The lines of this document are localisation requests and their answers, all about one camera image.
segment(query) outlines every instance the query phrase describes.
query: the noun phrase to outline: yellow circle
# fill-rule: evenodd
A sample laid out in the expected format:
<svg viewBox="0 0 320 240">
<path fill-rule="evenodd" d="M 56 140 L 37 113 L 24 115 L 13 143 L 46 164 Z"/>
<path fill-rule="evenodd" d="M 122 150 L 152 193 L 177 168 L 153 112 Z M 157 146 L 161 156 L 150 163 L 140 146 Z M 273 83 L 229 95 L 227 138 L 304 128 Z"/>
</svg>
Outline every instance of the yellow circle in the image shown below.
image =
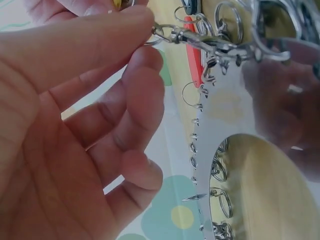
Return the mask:
<svg viewBox="0 0 320 240">
<path fill-rule="evenodd" d="M 186 206 L 176 206 L 171 210 L 171 219 L 180 229 L 188 229 L 194 224 L 194 215 Z"/>
</svg>

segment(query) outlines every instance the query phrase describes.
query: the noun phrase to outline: wooden surface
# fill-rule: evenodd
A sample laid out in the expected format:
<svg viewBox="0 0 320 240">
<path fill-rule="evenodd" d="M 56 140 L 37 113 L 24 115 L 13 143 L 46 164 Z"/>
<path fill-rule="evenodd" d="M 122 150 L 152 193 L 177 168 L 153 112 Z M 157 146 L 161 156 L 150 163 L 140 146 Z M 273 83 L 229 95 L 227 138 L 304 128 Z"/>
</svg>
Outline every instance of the wooden surface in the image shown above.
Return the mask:
<svg viewBox="0 0 320 240">
<path fill-rule="evenodd" d="M 160 24 L 182 26 L 174 18 L 174 10 L 181 0 L 149 0 L 149 7 Z M 214 9 L 219 0 L 203 0 L 203 11 L 213 24 Z M 250 41 L 251 16 L 238 8 L 244 23 L 244 41 Z M 222 17 L 228 23 L 232 37 L 236 38 L 234 18 L 229 10 Z M 288 17 L 281 13 L 268 27 L 269 37 L 294 36 Z M 183 44 L 165 45 L 165 54 L 176 100 L 188 142 L 194 126 L 191 119 L 196 110 L 181 98 L 183 87 L 191 82 L 186 47 Z M 185 97 L 196 103 L 199 95 L 194 87 L 187 89 Z M 320 217 L 306 183 L 290 160 L 274 146 L 250 136 L 234 136 L 230 151 L 225 156 L 231 176 L 222 185 L 214 179 L 212 187 L 227 189 L 234 207 L 234 217 L 228 222 L 235 231 L 237 240 L 318 240 Z M 215 222 L 225 220 L 217 199 L 211 200 L 211 213 Z"/>
<path fill-rule="evenodd" d="M 228 180 L 212 187 L 225 189 L 233 206 L 227 222 L 237 240 L 318 240 L 320 216 L 305 181 L 277 148 L 247 135 L 230 139 L 223 161 Z M 226 220 L 211 198 L 215 222 Z"/>
</svg>

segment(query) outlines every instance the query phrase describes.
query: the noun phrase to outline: red plastic piece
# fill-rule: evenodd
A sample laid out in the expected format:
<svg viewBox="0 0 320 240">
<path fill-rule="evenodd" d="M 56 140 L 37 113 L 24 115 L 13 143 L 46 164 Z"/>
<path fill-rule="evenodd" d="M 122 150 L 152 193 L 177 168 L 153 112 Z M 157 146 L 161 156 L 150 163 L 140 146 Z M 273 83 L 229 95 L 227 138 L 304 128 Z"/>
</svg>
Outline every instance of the red plastic piece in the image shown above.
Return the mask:
<svg viewBox="0 0 320 240">
<path fill-rule="evenodd" d="M 190 16 L 184 18 L 185 21 L 192 21 Z M 184 27 L 192 32 L 196 32 L 195 25 L 193 23 L 185 23 Z M 186 45 L 186 53 L 188 56 L 189 68 L 194 86 L 198 89 L 203 83 L 201 80 L 202 72 L 204 68 L 201 65 L 201 50 L 193 48 L 191 45 Z"/>
</svg>

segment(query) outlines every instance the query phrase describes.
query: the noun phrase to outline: silver metal plate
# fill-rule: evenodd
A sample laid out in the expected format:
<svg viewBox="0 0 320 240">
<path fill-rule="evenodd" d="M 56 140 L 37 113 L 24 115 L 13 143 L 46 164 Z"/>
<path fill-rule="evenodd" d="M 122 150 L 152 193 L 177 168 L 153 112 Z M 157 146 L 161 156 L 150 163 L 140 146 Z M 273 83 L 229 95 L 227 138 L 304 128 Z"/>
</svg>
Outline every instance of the silver metal plate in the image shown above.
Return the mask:
<svg viewBox="0 0 320 240">
<path fill-rule="evenodd" d="M 223 140 L 237 134 L 274 144 L 293 160 L 320 212 L 320 80 L 314 74 L 320 47 L 295 39 L 282 41 L 291 53 L 289 63 L 248 60 L 238 67 L 230 62 L 226 75 L 217 65 L 215 85 L 204 85 L 208 98 L 200 97 L 203 108 L 195 124 L 193 157 L 196 191 L 205 194 L 197 202 L 206 240 L 215 239 L 210 209 L 213 156 Z"/>
</svg>

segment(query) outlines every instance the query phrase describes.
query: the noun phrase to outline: green circle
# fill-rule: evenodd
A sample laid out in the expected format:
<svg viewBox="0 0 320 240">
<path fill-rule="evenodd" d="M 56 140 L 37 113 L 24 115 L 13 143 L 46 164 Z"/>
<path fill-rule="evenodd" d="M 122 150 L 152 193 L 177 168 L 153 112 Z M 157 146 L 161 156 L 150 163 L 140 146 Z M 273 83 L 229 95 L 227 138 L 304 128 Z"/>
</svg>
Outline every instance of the green circle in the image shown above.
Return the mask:
<svg viewBox="0 0 320 240">
<path fill-rule="evenodd" d="M 118 240 L 147 240 L 147 239 L 144 236 L 141 236 L 139 234 L 130 233 L 130 234 L 121 236 L 120 238 L 118 238 Z"/>
</svg>

